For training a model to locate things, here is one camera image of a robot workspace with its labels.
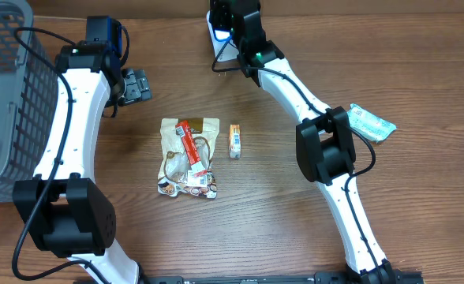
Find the teal snack packet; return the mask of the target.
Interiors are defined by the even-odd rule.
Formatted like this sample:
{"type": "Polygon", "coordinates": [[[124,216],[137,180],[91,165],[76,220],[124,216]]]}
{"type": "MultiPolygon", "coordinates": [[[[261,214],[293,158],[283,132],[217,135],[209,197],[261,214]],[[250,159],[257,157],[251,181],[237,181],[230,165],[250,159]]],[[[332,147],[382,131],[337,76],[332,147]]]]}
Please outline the teal snack packet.
{"type": "Polygon", "coordinates": [[[377,117],[355,103],[350,104],[347,113],[350,126],[375,143],[383,142],[397,129],[395,124],[377,117]]]}

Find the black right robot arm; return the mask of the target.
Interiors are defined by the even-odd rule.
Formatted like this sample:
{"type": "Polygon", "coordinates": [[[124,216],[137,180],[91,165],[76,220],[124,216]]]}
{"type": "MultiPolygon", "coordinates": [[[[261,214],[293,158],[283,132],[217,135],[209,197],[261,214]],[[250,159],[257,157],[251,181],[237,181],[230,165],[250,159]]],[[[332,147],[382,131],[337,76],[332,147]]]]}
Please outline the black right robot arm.
{"type": "Polygon", "coordinates": [[[211,0],[207,21],[219,60],[236,46],[238,70],[274,97],[297,122],[296,159],[305,178],[324,195],[345,249],[350,283],[396,283],[361,204],[354,138],[347,112],[331,108],[307,89],[284,53],[267,38],[258,1],[211,0]]]}

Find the orange small carton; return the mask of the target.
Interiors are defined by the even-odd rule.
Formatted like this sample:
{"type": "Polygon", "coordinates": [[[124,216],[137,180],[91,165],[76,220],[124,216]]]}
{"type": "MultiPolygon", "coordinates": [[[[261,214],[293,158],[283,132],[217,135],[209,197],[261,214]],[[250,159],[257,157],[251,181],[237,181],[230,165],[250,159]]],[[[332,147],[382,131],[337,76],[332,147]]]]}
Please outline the orange small carton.
{"type": "Polygon", "coordinates": [[[230,125],[229,156],[231,159],[239,159],[241,157],[240,125],[230,125]]]}

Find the beige snack bag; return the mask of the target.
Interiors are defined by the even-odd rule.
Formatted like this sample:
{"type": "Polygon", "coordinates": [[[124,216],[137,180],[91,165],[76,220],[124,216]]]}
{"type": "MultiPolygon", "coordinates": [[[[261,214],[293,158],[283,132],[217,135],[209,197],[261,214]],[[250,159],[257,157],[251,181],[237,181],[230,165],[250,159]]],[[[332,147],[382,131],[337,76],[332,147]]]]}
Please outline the beige snack bag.
{"type": "Polygon", "coordinates": [[[163,162],[157,182],[159,193],[176,197],[183,192],[208,199],[216,198],[217,185],[212,173],[212,161],[215,140],[219,135],[219,119],[164,118],[161,122],[160,133],[163,162]],[[181,121],[187,121],[191,128],[200,160],[207,170],[204,176],[193,176],[181,138],[175,129],[176,124],[181,121]]]}

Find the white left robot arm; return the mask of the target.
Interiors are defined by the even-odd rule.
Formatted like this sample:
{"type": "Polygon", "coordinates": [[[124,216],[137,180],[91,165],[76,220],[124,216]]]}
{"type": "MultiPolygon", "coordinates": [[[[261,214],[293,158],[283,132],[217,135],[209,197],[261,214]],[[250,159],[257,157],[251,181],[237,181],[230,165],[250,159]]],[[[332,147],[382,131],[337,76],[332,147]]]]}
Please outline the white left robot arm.
{"type": "Polygon", "coordinates": [[[126,66],[129,34],[108,16],[90,16],[84,40],[66,40],[50,68],[58,101],[43,155],[31,178],[17,181],[13,202],[21,236],[85,269],[95,283],[145,283],[141,265],[116,239],[113,204],[95,183],[94,157],[105,108],[149,100],[145,72],[126,66]]]}

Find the red stick packet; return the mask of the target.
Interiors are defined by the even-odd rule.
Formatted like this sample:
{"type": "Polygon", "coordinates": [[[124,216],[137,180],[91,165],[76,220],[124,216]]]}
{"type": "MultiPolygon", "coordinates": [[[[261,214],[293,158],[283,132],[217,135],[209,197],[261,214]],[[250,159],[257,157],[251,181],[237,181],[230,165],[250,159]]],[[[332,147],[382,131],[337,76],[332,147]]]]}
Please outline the red stick packet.
{"type": "Polygon", "coordinates": [[[190,168],[194,177],[201,177],[207,173],[195,145],[191,128],[187,121],[181,121],[175,126],[176,133],[180,136],[181,142],[184,146],[187,158],[189,160],[190,168]]]}

